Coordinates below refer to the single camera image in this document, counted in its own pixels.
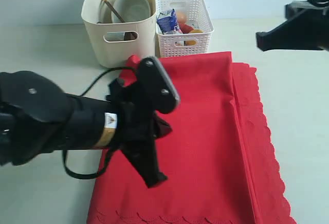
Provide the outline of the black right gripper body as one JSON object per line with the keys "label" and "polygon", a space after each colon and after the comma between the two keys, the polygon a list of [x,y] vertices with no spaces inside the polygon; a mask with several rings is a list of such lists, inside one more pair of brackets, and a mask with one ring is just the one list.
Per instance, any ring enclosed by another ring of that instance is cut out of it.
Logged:
{"label": "black right gripper body", "polygon": [[291,2],[284,7],[289,50],[328,51],[328,9],[306,2]]}

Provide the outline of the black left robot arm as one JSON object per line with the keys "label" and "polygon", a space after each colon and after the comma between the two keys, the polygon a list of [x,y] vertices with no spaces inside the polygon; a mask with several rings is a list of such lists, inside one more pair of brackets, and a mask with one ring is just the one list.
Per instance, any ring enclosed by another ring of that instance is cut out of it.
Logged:
{"label": "black left robot arm", "polygon": [[106,150],[103,167],[91,174],[66,173],[76,179],[103,175],[121,151],[147,187],[167,177],[158,166],[155,141],[171,132],[158,116],[159,103],[146,82],[110,84],[111,94],[98,100],[65,93],[32,71],[1,73],[1,165],[23,165],[40,154],[73,150]]}

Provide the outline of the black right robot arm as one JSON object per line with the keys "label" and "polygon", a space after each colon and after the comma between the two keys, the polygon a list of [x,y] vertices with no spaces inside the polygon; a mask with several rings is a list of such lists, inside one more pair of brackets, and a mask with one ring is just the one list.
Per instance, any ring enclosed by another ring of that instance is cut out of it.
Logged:
{"label": "black right robot arm", "polygon": [[255,34],[260,50],[328,51],[328,0],[294,1],[284,9],[285,22]]}

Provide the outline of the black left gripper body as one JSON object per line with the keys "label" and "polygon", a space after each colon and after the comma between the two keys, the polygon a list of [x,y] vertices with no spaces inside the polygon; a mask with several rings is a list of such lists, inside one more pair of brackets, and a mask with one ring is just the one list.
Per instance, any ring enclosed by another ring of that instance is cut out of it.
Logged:
{"label": "black left gripper body", "polygon": [[123,79],[116,78],[108,87],[106,99],[118,108],[118,126],[109,147],[121,150],[126,141],[154,138],[153,114],[156,111],[140,85],[135,82],[125,86]]}

